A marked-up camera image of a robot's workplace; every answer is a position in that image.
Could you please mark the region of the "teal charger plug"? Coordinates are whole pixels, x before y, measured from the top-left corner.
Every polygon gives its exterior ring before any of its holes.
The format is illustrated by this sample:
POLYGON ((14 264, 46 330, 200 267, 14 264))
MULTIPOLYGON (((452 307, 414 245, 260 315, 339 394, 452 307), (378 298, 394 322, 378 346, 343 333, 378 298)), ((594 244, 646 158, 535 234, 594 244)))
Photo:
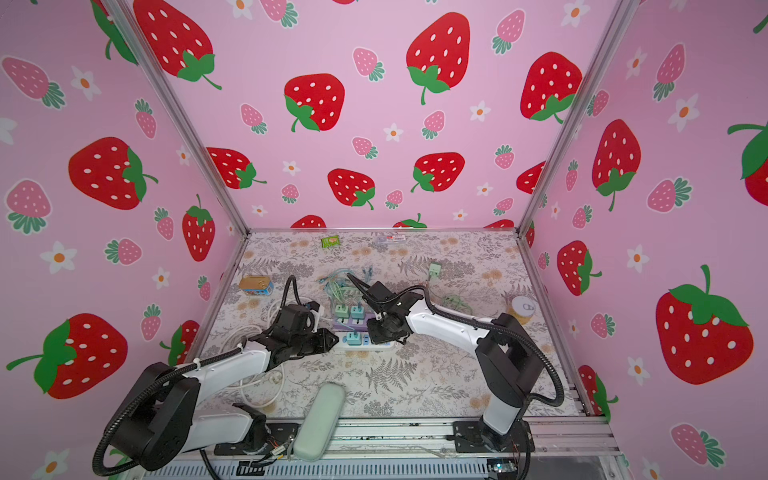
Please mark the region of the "teal charger plug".
POLYGON ((350 319, 355 322, 362 322, 365 319, 365 309, 361 305, 350 307, 350 319))
POLYGON ((363 338, 360 332, 348 332, 345 336, 345 342, 350 347, 359 347, 363 343, 363 338))

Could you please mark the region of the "white blue power strip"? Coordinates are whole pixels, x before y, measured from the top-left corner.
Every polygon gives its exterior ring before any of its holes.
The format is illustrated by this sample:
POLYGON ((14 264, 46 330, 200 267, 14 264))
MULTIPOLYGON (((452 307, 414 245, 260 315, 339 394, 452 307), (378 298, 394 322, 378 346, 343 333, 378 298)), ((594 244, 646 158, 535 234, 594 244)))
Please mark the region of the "white blue power strip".
POLYGON ((375 344, 367 332, 341 332, 337 333, 338 343, 333 347, 334 351, 387 351, 394 348, 394 342, 375 344))

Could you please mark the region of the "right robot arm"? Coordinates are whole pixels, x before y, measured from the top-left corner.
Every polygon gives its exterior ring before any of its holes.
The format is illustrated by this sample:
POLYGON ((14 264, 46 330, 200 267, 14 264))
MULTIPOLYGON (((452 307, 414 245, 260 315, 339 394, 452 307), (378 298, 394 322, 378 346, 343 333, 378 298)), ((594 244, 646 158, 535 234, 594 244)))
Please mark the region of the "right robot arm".
POLYGON ((523 421, 529 405, 563 404, 565 389, 554 364, 515 317, 478 318, 440 307, 422 285, 394 293, 380 282, 369 285, 353 274, 348 279, 376 314, 367 321, 372 343, 404 344, 414 334, 426 335, 474 355, 491 393, 479 426, 487 449, 501 452, 517 435, 529 447, 523 421))

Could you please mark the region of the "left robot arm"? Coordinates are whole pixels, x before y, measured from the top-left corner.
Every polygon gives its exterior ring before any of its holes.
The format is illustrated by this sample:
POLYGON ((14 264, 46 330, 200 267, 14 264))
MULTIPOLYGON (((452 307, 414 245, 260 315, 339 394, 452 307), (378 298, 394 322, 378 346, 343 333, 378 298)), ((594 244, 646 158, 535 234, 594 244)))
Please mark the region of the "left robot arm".
POLYGON ((255 409, 240 407, 205 421, 195 414, 198 406, 242 379, 328 353, 339 342, 318 327, 320 306, 301 301, 295 276, 286 280, 282 297, 269 327, 243 337, 233 349, 177 366, 148 366, 107 423, 93 454, 93 473, 110 477, 137 466, 158 470, 180 453, 245 440, 259 421, 255 409))

